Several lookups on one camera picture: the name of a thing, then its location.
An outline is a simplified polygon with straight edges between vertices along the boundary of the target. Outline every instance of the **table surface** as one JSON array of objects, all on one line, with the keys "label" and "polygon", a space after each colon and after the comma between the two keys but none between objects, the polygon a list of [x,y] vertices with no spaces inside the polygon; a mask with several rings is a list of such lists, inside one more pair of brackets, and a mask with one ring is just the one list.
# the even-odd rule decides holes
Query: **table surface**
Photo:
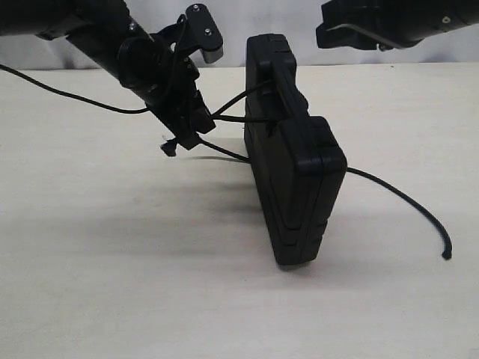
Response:
[{"label": "table surface", "polygon": [[[202,70],[211,109],[244,69]],[[124,108],[98,70],[34,72]],[[0,357],[479,358],[479,64],[303,67],[353,167],[318,259],[280,270],[248,165],[0,74]],[[241,115],[242,106],[231,110]],[[245,153],[242,125],[207,136]]]}]

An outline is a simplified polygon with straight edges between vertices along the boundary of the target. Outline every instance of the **black carrying case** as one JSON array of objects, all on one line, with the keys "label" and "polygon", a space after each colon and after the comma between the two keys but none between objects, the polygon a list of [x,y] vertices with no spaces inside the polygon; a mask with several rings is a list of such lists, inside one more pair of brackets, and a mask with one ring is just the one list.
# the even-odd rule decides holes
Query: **black carrying case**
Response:
[{"label": "black carrying case", "polygon": [[273,80],[246,99],[245,143],[276,262],[296,266],[316,259],[347,171],[346,157],[323,117],[308,113],[296,87],[296,59],[286,38],[248,39],[246,89]]}]

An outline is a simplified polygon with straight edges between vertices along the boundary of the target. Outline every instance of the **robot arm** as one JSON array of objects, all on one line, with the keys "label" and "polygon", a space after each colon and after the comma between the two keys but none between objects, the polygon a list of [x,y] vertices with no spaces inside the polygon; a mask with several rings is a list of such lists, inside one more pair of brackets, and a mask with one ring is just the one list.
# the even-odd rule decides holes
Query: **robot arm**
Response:
[{"label": "robot arm", "polygon": [[176,24],[148,34],[124,0],[0,1],[0,36],[16,34],[66,37],[141,97],[187,150],[200,144],[198,132],[215,128],[189,58],[201,50],[211,64],[223,55],[222,36],[202,4],[189,7]]},{"label": "robot arm", "polygon": [[406,49],[479,23],[479,0],[332,0],[317,28],[321,49]]}]

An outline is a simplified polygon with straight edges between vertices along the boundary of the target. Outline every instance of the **screw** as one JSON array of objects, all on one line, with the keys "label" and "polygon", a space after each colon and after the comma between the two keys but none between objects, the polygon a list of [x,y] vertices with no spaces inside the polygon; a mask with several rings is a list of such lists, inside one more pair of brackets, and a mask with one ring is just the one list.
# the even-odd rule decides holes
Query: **screw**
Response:
[{"label": "screw", "polygon": [[135,32],[137,27],[138,27],[138,24],[137,24],[136,22],[132,21],[132,22],[129,24],[129,30],[130,30],[130,32]]}]

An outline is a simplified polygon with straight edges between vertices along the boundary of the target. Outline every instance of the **white wall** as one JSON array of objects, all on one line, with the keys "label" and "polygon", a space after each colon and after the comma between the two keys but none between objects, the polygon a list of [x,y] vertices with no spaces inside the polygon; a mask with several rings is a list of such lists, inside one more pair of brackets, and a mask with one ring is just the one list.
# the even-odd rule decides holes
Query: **white wall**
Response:
[{"label": "white wall", "polygon": [[[150,32],[175,22],[192,0],[126,0],[132,15]],[[315,28],[320,0],[205,0],[225,38],[225,57],[216,66],[245,63],[246,39],[285,34],[300,64],[479,61],[479,25],[424,41],[414,49],[388,53],[354,49],[319,50]],[[65,39],[51,43],[33,36],[0,38],[0,63],[15,68],[73,68],[94,64]]]}]

